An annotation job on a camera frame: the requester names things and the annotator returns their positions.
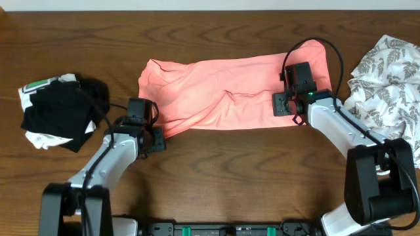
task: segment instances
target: green connector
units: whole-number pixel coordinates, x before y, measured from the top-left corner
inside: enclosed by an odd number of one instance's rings
[[[275,227],[268,227],[267,228],[267,236],[276,236],[276,228]]]
[[[182,236],[191,236],[191,228],[190,227],[183,227],[182,228]]]

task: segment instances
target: pink shirt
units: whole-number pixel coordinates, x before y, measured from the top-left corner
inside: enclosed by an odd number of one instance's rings
[[[283,92],[285,53],[193,64],[151,59],[138,79],[138,97],[157,103],[165,137],[189,128],[235,130],[295,125],[275,117],[272,94]],[[318,90],[330,89],[326,52],[317,41],[293,51],[286,65],[309,62]]]

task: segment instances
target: wooden table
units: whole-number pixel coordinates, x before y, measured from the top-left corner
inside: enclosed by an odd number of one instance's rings
[[[334,42],[345,80],[388,34],[420,45],[407,11],[7,12],[0,19],[0,235],[36,235],[42,191],[65,182],[97,151],[105,123],[79,153],[35,149],[20,128],[17,89],[79,72],[127,104],[149,58],[191,63],[286,52],[306,37]],[[333,88],[337,57],[328,51]],[[340,97],[347,98],[343,84]],[[112,108],[114,120],[123,111]],[[343,202],[345,160],[310,127],[188,130],[167,151],[133,163],[112,193],[114,214],[143,222],[279,222],[316,218]],[[408,224],[413,215],[393,223]],[[420,226],[396,235],[418,235]]]

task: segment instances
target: crumpled clothing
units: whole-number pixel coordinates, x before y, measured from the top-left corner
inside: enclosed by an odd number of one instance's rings
[[[373,131],[407,141],[420,168],[420,47],[384,35],[352,75],[344,107]]]
[[[77,79],[74,74],[68,73],[65,75],[46,79],[43,81],[34,82],[18,89],[20,103],[22,105],[22,109],[24,110],[24,112],[26,108],[33,106],[30,100],[30,95],[35,94],[37,90],[39,89],[43,89],[49,86],[51,82],[53,81],[76,82]],[[85,134],[93,132],[95,128],[96,128],[95,124],[92,121],[89,122],[89,124],[86,127]],[[25,136],[37,149],[40,149],[40,148],[48,149],[48,147],[58,146],[58,145],[65,144],[73,140],[73,138],[63,138],[63,137],[59,137],[59,136],[55,136],[51,134],[41,134],[41,133],[35,133],[35,132],[30,132],[30,131],[26,131]]]

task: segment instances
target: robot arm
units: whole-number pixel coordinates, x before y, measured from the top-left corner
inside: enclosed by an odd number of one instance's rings
[[[293,97],[284,94],[273,95],[274,115],[295,115],[293,120],[308,125],[324,134],[346,158],[345,203],[325,214],[322,229],[327,236],[353,235],[379,223],[402,214],[414,212],[415,191],[410,179],[402,173],[383,147],[366,138],[335,110],[329,90],[316,91],[308,63],[286,68],[290,76],[284,78],[285,88],[289,86]],[[341,113],[362,130],[368,130],[379,143],[395,155],[408,172],[417,189],[413,155],[410,145],[403,139],[387,140],[370,131],[355,116],[336,100]],[[376,171],[390,173],[388,179],[377,179]]]
[[[72,229],[64,223],[63,216],[81,214],[83,206],[88,212],[88,236],[137,235],[136,220],[112,217],[110,192],[116,188],[125,169],[141,155],[147,156],[148,153],[166,149],[162,128],[152,127],[157,120],[157,116],[152,118],[153,104],[146,99],[131,98],[127,116],[114,122],[114,143],[110,144],[111,134],[107,130],[99,150],[83,169],[71,177],[68,183],[49,184],[45,188],[39,235],[81,235],[80,230],[69,233]],[[86,172],[109,145],[113,145],[112,148],[93,170],[87,188],[82,189]],[[83,192],[86,194],[84,204],[81,200]]]

